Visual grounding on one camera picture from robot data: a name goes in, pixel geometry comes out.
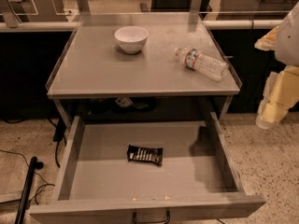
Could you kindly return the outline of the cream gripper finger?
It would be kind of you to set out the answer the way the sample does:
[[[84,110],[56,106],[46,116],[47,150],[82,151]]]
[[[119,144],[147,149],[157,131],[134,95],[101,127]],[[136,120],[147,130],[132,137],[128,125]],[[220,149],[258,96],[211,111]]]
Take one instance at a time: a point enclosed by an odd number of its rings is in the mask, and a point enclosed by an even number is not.
[[[262,129],[275,127],[298,102],[299,67],[287,65],[280,73],[271,72],[263,90],[256,125]]]
[[[254,44],[254,48],[263,51],[274,50],[276,47],[278,28],[279,26],[276,26],[266,35],[258,39],[257,42]]]

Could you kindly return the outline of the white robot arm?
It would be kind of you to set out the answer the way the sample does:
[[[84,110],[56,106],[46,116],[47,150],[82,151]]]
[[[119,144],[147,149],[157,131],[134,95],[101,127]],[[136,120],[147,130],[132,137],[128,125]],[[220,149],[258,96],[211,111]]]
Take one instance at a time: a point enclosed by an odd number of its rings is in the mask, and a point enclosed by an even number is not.
[[[276,60],[285,64],[281,72],[270,73],[258,108],[256,125],[270,129],[278,125],[289,109],[299,102],[299,3],[254,47],[273,50]]]

